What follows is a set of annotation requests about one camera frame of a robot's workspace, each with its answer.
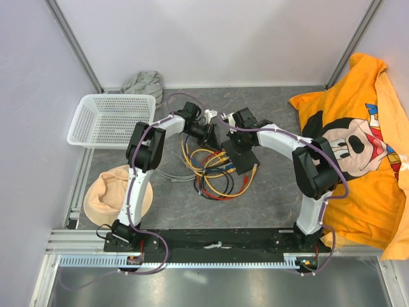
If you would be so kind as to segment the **black network switch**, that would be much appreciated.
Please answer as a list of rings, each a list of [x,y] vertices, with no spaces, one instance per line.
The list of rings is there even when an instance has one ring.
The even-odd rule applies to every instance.
[[[245,150],[240,153],[234,148],[233,143],[230,140],[223,142],[221,146],[236,168],[238,175],[243,175],[244,173],[251,171],[255,165],[260,165],[259,160],[252,150]]]

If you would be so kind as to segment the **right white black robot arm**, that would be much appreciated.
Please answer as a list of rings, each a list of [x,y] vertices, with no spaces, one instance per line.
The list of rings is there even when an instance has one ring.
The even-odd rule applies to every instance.
[[[293,226],[294,247],[309,251],[323,233],[323,215],[338,183],[345,183],[327,139],[305,138],[282,130],[276,124],[257,121],[248,108],[222,116],[229,127],[223,149],[241,175],[259,166],[252,149],[271,149],[292,161],[296,183],[302,193],[300,214]]]

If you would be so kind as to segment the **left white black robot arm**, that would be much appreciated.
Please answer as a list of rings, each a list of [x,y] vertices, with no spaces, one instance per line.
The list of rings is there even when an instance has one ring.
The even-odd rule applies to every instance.
[[[187,102],[183,109],[151,125],[138,122],[126,151],[128,185],[118,218],[105,236],[105,252],[135,252],[150,235],[139,229],[143,202],[153,171],[158,168],[167,137],[186,133],[213,147],[218,145],[212,118],[214,110],[201,111],[198,105]]]

